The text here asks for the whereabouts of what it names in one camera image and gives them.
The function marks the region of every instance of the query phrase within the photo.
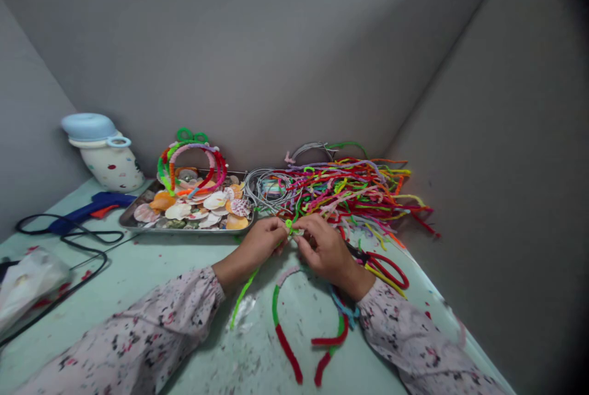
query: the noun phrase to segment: light blue lid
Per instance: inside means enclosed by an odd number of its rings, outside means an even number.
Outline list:
[[[94,142],[117,135],[117,129],[112,120],[96,113],[65,116],[61,120],[61,127],[70,139],[81,142]]]

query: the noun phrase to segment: floral sleeve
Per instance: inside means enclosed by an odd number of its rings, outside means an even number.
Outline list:
[[[208,335],[225,296],[212,268],[179,275],[47,363],[16,394],[153,394]]]
[[[503,394],[422,311],[381,280],[358,305],[366,340],[399,368],[412,395]]]

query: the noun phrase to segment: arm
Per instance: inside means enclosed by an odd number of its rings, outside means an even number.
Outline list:
[[[318,214],[299,219],[293,229],[306,232],[296,242],[311,269],[358,302],[368,344],[398,367],[412,395],[503,393],[423,312],[358,265]]]
[[[260,220],[225,259],[179,275],[112,315],[15,394],[158,393],[209,334],[225,291],[268,259],[287,234],[279,219]]]
[[[384,282],[376,280],[358,306],[368,344],[399,368],[411,394],[503,394],[421,310]]]

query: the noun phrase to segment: mint green table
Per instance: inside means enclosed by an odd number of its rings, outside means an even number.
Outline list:
[[[89,203],[90,197],[99,191],[100,186],[89,180],[47,212],[69,213]],[[120,229],[117,221],[121,213],[122,210],[114,210],[104,220],[89,221],[85,226],[95,230]],[[34,225],[40,228],[47,222]],[[352,243],[357,244],[359,237],[360,234],[354,234]],[[85,237],[79,242],[105,250],[104,245]],[[376,241],[362,236],[361,243],[364,249],[371,249]],[[306,274],[290,277],[282,286],[279,300],[280,323],[304,376],[302,386],[296,383],[275,335],[271,313],[276,280],[282,271],[299,261],[296,247],[291,244],[280,258],[272,258],[262,267],[248,291],[249,303],[255,305],[233,331],[228,325],[236,295],[229,296],[217,313],[209,338],[173,376],[164,394],[406,393],[394,370],[368,347],[360,328],[350,331],[343,347],[334,355],[323,374],[323,387],[315,387],[315,369],[324,351],[313,350],[310,339],[335,335],[337,311],[325,284],[308,280]],[[0,245],[0,256],[22,258],[35,245],[51,250],[70,265],[74,283],[101,262],[72,249],[53,235],[16,234]],[[237,242],[230,236],[126,233],[123,242],[108,252],[107,268],[0,352],[0,394],[11,393],[85,331],[126,309],[157,284],[192,267],[210,265],[236,246]],[[424,311],[429,310],[436,326],[458,341],[459,324],[451,309],[444,306],[435,286],[410,256],[389,242],[387,248],[386,253],[380,247],[376,251],[389,256],[405,272],[411,284],[406,291],[408,299]],[[467,333],[465,351],[481,370],[497,379],[508,393],[514,393],[470,333]]]

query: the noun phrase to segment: white water bottle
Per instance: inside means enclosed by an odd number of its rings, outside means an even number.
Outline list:
[[[78,113],[64,117],[61,127],[69,143],[80,149],[82,159],[97,181],[108,191],[129,193],[145,182],[139,163],[123,137],[104,115]]]

